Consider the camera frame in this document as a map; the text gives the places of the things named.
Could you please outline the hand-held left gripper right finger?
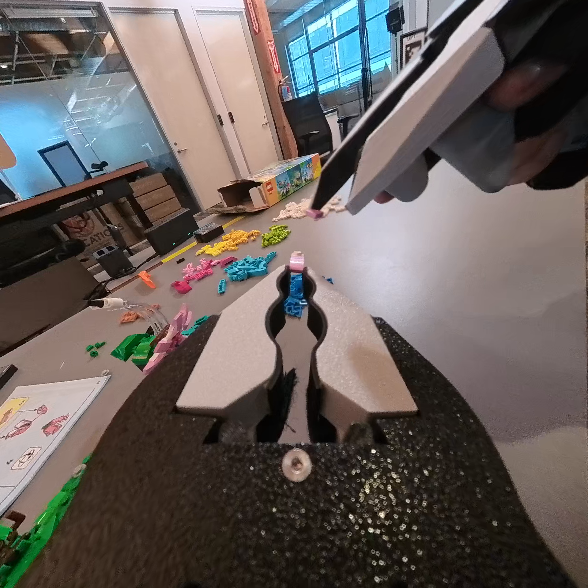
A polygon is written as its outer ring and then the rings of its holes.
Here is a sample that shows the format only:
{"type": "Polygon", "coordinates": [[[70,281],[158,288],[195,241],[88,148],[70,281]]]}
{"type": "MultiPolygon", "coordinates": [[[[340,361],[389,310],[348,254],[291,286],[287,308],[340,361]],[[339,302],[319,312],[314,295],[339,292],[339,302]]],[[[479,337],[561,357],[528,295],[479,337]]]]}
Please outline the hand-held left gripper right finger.
{"type": "Polygon", "coordinates": [[[306,395],[310,437],[347,437],[354,424],[418,408],[373,317],[311,268],[303,273],[316,338],[306,395]]]}

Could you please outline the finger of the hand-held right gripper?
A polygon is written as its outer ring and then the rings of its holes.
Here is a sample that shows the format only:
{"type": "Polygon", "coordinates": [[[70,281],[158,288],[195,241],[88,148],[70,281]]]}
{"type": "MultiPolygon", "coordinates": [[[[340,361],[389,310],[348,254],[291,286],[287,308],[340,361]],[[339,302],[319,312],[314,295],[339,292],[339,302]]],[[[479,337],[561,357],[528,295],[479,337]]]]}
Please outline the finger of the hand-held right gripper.
{"type": "MultiPolygon", "coordinates": [[[[419,54],[388,85],[386,90],[382,92],[379,98],[366,111],[364,116],[357,122],[349,135],[329,158],[320,176],[311,203],[311,209],[320,209],[323,207],[329,199],[338,193],[349,178],[354,180],[357,164],[359,163],[366,139],[393,111],[394,107],[397,106],[418,78],[430,68],[435,59],[444,50],[447,43],[450,40],[466,40],[471,33],[480,28],[490,28],[495,34],[492,29],[491,20],[506,4],[507,1],[456,1],[445,11],[442,17],[429,30],[427,40],[419,54]]],[[[425,149],[408,170],[402,173],[397,179],[406,180],[409,199],[412,199],[413,195],[419,195],[426,186],[429,158],[425,156],[425,153],[432,150],[433,145],[437,143],[449,128],[430,147],[425,149]]]]}
{"type": "Polygon", "coordinates": [[[356,215],[397,180],[489,88],[504,57],[495,34],[480,28],[450,40],[364,143],[346,209],[356,215]]]}

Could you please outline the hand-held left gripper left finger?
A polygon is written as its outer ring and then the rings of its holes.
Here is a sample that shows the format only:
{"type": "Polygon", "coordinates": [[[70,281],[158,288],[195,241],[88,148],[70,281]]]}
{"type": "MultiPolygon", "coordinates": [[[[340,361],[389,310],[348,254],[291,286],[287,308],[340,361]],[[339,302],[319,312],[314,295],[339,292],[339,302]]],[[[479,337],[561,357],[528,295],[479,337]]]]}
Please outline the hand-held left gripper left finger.
{"type": "Polygon", "coordinates": [[[281,437],[288,415],[282,351],[288,267],[279,266],[220,314],[176,408],[281,437]]]}

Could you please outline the pink lego flower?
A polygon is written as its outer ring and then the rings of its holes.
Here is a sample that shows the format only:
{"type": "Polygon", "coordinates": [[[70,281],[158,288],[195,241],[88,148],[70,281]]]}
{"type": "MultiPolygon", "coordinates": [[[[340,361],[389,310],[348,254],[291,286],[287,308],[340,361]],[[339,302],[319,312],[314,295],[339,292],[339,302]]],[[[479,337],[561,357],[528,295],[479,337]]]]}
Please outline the pink lego flower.
{"type": "Polygon", "coordinates": [[[190,327],[191,320],[192,312],[188,310],[186,303],[182,303],[179,312],[171,320],[166,334],[158,340],[152,356],[143,368],[145,376],[151,373],[165,357],[170,355],[187,338],[187,335],[184,335],[183,332],[190,327]]]}

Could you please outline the clear curved lego piece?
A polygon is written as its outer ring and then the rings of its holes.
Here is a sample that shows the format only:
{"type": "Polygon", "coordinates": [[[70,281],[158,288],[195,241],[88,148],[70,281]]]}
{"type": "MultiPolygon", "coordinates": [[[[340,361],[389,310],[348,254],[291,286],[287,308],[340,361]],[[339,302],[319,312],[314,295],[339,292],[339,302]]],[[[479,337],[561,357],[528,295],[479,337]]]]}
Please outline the clear curved lego piece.
{"type": "Polygon", "coordinates": [[[160,309],[155,308],[152,305],[124,300],[122,308],[125,312],[135,313],[140,318],[145,320],[151,327],[154,335],[166,332],[170,325],[170,321],[165,317],[160,309]]]}

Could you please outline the pile of blue lego bricks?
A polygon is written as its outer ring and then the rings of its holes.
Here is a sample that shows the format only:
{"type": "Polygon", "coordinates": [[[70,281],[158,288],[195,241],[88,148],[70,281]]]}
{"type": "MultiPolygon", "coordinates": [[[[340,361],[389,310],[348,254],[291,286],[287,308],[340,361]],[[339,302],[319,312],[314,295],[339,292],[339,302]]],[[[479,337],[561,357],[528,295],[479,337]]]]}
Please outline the pile of blue lego bricks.
{"type": "Polygon", "coordinates": [[[308,276],[306,268],[302,273],[290,272],[279,278],[277,285],[284,294],[283,311],[285,315],[301,318],[306,307],[310,308],[309,315],[322,312],[314,302],[314,298],[311,298],[310,302],[305,298],[305,283],[309,283],[310,286],[315,284],[313,278],[308,276]]]}

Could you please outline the pile of pink lego bricks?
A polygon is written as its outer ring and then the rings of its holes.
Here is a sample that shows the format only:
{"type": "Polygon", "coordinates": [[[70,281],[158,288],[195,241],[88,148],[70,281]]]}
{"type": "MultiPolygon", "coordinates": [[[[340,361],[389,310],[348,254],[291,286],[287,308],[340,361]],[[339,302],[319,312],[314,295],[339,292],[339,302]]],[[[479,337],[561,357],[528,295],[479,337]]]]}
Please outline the pile of pink lego bricks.
{"type": "Polygon", "coordinates": [[[199,282],[208,276],[212,276],[216,267],[224,269],[234,261],[237,261],[236,257],[228,256],[224,259],[216,260],[203,259],[198,266],[190,263],[182,270],[182,279],[172,282],[171,288],[177,293],[185,295],[192,290],[191,282],[199,282]]]}

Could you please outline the pile of cyan lego bricks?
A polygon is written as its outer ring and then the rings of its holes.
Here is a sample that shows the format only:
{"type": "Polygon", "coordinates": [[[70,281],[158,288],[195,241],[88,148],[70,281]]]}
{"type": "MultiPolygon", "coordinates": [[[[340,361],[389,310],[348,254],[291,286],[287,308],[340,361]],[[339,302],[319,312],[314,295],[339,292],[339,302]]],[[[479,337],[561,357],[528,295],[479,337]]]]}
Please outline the pile of cyan lego bricks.
{"type": "Polygon", "coordinates": [[[269,273],[268,266],[276,255],[277,252],[269,252],[267,255],[255,258],[246,256],[224,267],[224,272],[231,282],[241,282],[252,277],[265,276],[269,273]]]}

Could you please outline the pile of orange lego pieces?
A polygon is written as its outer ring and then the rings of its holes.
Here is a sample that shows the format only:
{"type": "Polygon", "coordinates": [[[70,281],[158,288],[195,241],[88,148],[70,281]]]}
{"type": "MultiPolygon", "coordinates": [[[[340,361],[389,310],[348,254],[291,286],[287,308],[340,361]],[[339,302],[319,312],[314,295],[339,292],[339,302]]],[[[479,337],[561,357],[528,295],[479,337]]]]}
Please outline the pile of orange lego pieces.
{"type": "Polygon", "coordinates": [[[145,308],[140,308],[139,310],[143,311],[143,314],[140,312],[137,312],[136,309],[126,310],[124,313],[122,313],[122,315],[119,319],[119,324],[123,325],[123,324],[135,323],[136,321],[138,321],[140,319],[148,322],[149,317],[155,311],[158,311],[159,309],[160,309],[159,304],[153,304],[153,305],[147,305],[145,308]]]}

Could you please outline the pile of yellow lego bricks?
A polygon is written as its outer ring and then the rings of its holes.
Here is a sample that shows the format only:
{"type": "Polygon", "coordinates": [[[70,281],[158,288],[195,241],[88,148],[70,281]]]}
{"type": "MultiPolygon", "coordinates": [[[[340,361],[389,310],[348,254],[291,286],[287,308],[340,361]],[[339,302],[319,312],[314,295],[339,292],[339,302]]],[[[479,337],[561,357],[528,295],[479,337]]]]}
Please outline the pile of yellow lego bricks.
{"type": "Polygon", "coordinates": [[[239,249],[239,246],[250,241],[255,241],[261,236],[261,231],[255,229],[253,231],[232,230],[228,234],[223,235],[221,241],[213,245],[204,245],[196,253],[196,256],[208,255],[216,258],[225,252],[234,252],[239,249]]]}

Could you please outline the pile of lime lego bricks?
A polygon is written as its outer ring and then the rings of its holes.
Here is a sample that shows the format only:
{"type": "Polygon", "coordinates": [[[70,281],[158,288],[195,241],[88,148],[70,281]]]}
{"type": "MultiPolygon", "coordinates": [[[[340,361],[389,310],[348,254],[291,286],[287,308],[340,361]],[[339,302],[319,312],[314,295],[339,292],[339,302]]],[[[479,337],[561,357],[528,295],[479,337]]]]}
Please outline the pile of lime lego bricks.
{"type": "Polygon", "coordinates": [[[267,232],[261,235],[262,243],[261,247],[266,248],[269,246],[275,246],[284,239],[288,238],[291,234],[291,230],[286,224],[275,224],[271,226],[267,232]]]}

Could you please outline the lego set cardboard box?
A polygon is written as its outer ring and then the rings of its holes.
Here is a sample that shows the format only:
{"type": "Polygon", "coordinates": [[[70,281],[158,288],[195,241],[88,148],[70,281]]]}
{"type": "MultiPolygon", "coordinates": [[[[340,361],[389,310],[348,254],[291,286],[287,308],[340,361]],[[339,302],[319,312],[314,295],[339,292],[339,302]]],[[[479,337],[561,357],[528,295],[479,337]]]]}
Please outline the lego set cardboard box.
{"type": "Polygon", "coordinates": [[[208,212],[236,214],[266,210],[318,179],[321,171],[322,163],[318,153],[282,160],[218,188],[220,203],[208,209],[208,212]]]}

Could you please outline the pile of white lego bricks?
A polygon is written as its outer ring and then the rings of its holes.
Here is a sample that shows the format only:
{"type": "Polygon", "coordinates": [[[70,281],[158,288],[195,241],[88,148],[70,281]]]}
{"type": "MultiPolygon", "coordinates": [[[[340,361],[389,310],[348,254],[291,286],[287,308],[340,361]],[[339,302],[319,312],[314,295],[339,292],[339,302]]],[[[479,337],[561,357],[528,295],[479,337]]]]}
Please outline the pile of white lego bricks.
{"type": "MultiPolygon", "coordinates": [[[[312,198],[305,198],[300,202],[289,202],[277,217],[272,219],[274,224],[286,219],[301,219],[307,216],[307,210],[311,208],[312,198]]],[[[319,209],[323,217],[327,217],[331,212],[344,212],[346,206],[342,205],[341,198],[334,196],[328,200],[327,204],[319,209]]]]}

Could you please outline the lego instruction booklet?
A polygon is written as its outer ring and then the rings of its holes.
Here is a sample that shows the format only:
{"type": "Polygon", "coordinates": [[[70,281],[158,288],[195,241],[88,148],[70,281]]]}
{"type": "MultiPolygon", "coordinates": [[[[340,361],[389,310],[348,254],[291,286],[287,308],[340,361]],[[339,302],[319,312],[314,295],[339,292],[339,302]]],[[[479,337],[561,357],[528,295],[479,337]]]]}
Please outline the lego instruction booklet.
{"type": "Polygon", "coordinates": [[[1,405],[1,514],[106,386],[111,375],[18,386],[1,405]]]}

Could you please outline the person's right hand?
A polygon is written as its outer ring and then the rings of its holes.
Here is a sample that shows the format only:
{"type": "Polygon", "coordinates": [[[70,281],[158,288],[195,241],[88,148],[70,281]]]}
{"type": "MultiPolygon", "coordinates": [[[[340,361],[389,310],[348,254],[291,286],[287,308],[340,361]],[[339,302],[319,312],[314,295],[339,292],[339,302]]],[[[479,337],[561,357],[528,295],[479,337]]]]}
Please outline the person's right hand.
{"type": "Polygon", "coordinates": [[[570,187],[587,175],[587,62],[534,57],[510,65],[484,94],[506,121],[503,187],[570,187]]]}

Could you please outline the white printed tag board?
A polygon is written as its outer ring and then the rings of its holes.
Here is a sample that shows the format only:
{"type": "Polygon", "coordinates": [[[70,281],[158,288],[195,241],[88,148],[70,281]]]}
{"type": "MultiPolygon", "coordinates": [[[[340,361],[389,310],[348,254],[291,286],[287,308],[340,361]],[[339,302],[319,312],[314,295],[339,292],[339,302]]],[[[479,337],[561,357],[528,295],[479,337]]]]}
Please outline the white printed tag board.
{"type": "Polygon", "coordinates": [[[402,70],[422,49],[426,39],[427,28],[422,27],[402,33],[400,37],[399,69],[402,70]]]}

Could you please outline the large paned window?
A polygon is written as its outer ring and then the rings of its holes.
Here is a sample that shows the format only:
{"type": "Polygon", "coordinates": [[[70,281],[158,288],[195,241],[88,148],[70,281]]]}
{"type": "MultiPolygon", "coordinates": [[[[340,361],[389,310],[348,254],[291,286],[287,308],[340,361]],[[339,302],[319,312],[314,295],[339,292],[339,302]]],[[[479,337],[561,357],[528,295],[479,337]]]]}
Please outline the large paned window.
{"type": "Polygon", "coordinates": [[[286,13],[273,14],[277,42],[285,50],[296,97],[326,94],[361,84],[368,70],[372,83],[385,71],[395,73],[395,37],[387,15],[393,1],[296,1],[286,13]]]}

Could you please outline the yellow tape strip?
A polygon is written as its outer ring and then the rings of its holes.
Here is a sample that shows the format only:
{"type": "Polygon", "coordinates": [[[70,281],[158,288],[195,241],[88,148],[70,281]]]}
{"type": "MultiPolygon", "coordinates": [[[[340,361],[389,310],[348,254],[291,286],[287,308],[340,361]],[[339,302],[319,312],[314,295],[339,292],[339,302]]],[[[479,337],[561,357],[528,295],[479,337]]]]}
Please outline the yellow tape strip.
{"type": "MultiPolygon", "coordinates": [[[[235,224],[235,223],[237,223],[237,222],[241,221],[243,218],[245,218],[245,215],[240,215],[240,216],[234,217],[233,219],[229,220],[227,223],[223,224],[223,225],[222,225],[223,234],[225,234],[225,233],[227,232],[228,228],[229,228],[231,225],[233,225],[233,224],[235,224]]],[[[197,241],[195,241],[195,242],[192,242],[192,243],[190,243],[189,245],[187,245],[187,246],[185,246],[185,247],[183,247],[183,248],[181,248],[181,249],[179,249],[179,250],[175,251],[174,253],[171,253],[171,254],[167,255],[166,257],[164,257],[164,258],[160,259],[159,261],[160,261],[161,263],[166,263],[166,262],[168,262],[168,261],[171,261],[171,260],[173,260],[173,259],[177,258],[178,256],[181,256],[181,255],[183,255],[184,253],[186,253],[187,251],[189,251],[189,250],[190,250],[190,249],[192,249],[193,247],[201,247],[202,245],[204,245],[204,244],[208,244],[208,243],[209,243],[209,242],[206,242],[206,243],[201,243],[201,242],[197,242],[197,241]]]]}

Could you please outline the black power station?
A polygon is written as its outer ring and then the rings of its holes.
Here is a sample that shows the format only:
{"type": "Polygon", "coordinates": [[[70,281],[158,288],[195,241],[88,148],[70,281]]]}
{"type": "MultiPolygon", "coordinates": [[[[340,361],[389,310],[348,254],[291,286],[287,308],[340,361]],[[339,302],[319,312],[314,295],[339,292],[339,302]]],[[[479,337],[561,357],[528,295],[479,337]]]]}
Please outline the black power station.
{"type": "Polygon", "coordinates": [[[197,230],[198,225],[192,211],[181,209],[145,229],[144,237],[154,252],[164,257],[177,246],[192,239],[197,230]]]}

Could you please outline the wooden pillar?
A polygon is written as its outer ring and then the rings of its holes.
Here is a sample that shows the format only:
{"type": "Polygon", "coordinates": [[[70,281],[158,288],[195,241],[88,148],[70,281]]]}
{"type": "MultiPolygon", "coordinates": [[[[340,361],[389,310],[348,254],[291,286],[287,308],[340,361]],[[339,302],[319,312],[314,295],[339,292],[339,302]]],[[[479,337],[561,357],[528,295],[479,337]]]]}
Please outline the wooden pillar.
{"type": "Polygon", "coordinates": [[[277,91],[278,81],[280,78],[283,78],[282,72],[279,75],[276,75],[273,71],[270,62],[268,45],[266,42],[267,40],[274,40],[266,3],[265,1],[255,1],[256,13],[261,26],[261,30],[258,35],[254,35],[252,31],[245,1],[243,2],[243,5],[249,23],[249,29],[252,34],[254,49],[261,70],[261,76],[268,97],[269,107],[272,113],[282,154],[285,159],[296,158],[298,157],[298,148],[296,147],[295,137],[293,136],[290,124],[283,110],[282,101],[277,91]]]}

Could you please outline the dark grey box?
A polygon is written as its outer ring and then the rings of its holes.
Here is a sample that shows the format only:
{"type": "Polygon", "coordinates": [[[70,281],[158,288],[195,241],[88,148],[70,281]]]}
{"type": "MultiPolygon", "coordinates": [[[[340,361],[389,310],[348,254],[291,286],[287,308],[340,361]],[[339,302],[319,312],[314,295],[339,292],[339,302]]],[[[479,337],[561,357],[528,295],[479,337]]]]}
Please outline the dark grey box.
{"type": "Polygon", "coordinates": [[[120,278],[136,270],[125,252],[118,246],[105,246],[95,251],[92,256],[110,278],[120,278]]]}

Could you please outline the white door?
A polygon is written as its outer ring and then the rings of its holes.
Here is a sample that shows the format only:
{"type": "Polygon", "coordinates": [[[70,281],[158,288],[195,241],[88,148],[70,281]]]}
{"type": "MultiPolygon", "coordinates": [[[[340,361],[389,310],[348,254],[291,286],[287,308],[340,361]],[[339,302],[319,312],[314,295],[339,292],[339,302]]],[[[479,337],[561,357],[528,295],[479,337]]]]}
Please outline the white door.
{"type": "Polygon", "coordinates": [[[194,8],[224,103],[224,127],[235,136],[246,172],[282,160],[275,123],[244,9],[194,8]]]}
{"type": "Polygon", "coordinates": [[[177,11],[110,9],[130,67],[200,209],[235,178],[177,11]]]}

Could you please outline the brown printed crate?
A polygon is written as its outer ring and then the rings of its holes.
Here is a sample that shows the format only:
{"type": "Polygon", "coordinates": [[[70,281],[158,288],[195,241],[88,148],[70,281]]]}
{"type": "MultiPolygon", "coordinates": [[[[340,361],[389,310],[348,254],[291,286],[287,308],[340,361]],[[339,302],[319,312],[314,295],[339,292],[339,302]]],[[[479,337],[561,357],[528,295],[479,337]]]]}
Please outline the brown printed crate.
{"type": "Polygon", "coordinates": [[[141,233],[129,224],[121,211],[119,205],[106,203],[99,209],[88,210],[67,218],[59,222],[58,226],[69,238],[83,241],[87,253],[116,245],[107,224],[117,227],[128,246],[135,245],[142,239],[141,233]]]}

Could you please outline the wooden desk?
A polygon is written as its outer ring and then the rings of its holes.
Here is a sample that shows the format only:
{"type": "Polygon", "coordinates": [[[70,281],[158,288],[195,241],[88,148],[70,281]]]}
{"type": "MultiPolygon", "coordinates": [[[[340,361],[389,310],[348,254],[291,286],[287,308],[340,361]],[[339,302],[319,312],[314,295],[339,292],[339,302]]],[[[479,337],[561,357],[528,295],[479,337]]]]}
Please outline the wooden desk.
{"type": "Polygon", "coordinates": [[[31,198],[12,202],[1,207],[1,226],[11,222],[28,220],[28,217],[38,217],[47,205],[60,205],[72,202],[82,196],[90,194],[93,189],[103,189],[103,186],[114,180],[128,179],[137,176],[149,168],[145,161],[124,166],[112,172],[102,173],[75,183],[68,187],[59,187],[31,198]]]}

